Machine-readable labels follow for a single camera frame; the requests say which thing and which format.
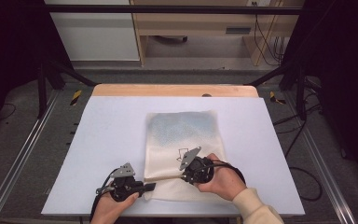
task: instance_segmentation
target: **person's right hand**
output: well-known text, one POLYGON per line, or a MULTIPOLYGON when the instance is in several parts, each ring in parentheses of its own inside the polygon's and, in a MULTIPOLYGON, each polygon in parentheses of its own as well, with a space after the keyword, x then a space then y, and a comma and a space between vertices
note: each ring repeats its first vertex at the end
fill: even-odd
MULTIPOLYGON (((213 153, 207 156, 212 161, 219 161, 213 153)), ((221 198, 232 201, 241 191, 247 189, 240 177, 227 167, 214 167, 213 179, 206 184, 194 184, 201 192, 211 192, 221 198)))

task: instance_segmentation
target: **table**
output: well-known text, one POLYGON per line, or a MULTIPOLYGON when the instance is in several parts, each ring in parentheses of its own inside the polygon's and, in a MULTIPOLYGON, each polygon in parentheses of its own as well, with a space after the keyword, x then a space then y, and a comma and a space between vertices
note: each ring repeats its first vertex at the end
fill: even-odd
MULTIPOLYGON (((282 216, 304 214, 264 100, 258 98, 254 87, 127 84, 95 87, 42 214, 87 216, 95 190, 114 168, 127 161, 131 161, 135 172, 138 172, 135 179, 142 179, 145 130, 141 125, 145 120, 140 115, 151 110, 177 111, 175 105, 180 105, 183 110, 215 109, 219 115, 219 129, 225 140, 227 159, 242 170, 249 187, 256 187, 262 200, 273 205, 282 216), (197 97, 205 94, 212 97, 197 97), (252 149, 239 147, 246 144, 252 149), (72 187, 79 179, 85 178, 87 181, 72 187)), ((232 204, 146 201, 144 198, 138 199, 123 213, 128 217, 238 215, 232 204)))

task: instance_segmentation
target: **wooden desk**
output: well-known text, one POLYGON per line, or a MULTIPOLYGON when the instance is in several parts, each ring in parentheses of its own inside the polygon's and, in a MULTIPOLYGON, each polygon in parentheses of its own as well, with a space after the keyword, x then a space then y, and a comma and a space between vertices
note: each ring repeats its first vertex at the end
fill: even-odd
MULTIPOLYGON (((242 171, 249 187, 257 188, 262 200, 281 215, 304 215, 264 99, 254 87, 132 84, 95 87, 42 214, 87 216, 95 190, 125 162, 131 162, 135 179, 143 180, 147 114, 208 110, 218 115, 227 161, 242 171), (205 93, 213 97, 197 97, 205 93)), ((142 197, 122 216, 238 215, 231 203, 147 201, 142 197)))
MULTIPOLYGON (((225 7, 247 7, 249 1, 251 0, 130 0, 132 5, 140 6, 225 7)), ((304 0, 270 0, 268 7, 302 7, 303 4, 304 0)), ((263 32, 262 36, 259 31, 255 32, 255 15, 134 13, 132 16, 142 64, 145 64, 147 38, 150 35, 239 35, 243 36, 243 41, 251 54, 253 64, 259 65, 260 61, 263 60, 262 53, 266 52, 268 48, 263 36, 268 43, 273 36, 290 37, 298 18, 298 16, 293 15, 259 15, 257 20, 263 32), (234 28, 235 32, 229 31, 230 28, 234 28)))

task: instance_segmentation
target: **wooden cabinet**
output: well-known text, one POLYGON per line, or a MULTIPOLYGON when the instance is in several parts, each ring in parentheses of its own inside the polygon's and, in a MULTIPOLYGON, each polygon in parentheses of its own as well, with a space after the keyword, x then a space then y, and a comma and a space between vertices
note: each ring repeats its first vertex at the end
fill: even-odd
MULTIPOLYGON (((246 7, 248 0, 131 0, 132 5, 174 5, 174 6, 238 6, 246 7)), ((303 0, 271 0, 270 7, 301 7, 303 0)), ((259 15, 257 21, 263 36, 255 32, 256 15, 227 14, 149 14, 134 13, 134 27, 137 35, 141 63, 145 63, 147 37, 150 35, 241 35, 258 65, 262 51, 267 45, 263 36, 290 36, 297 16, 259 15)))

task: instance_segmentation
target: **cream fabric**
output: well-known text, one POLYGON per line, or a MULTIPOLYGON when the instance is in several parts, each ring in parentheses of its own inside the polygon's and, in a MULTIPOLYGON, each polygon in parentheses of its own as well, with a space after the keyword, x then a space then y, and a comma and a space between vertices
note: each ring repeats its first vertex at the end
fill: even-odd
MULTIPOLYGON (((183 154, 195 147, 201 147, 198 156, 202 158, 214 153, 226 160, 213 111, 148 114, 146 134, 145 179, 180 175, 183 154)), ((215 194, 200 193, 179 178, 156 183, 154 191, 145 193, 147 200, 226 202, 215 194)))

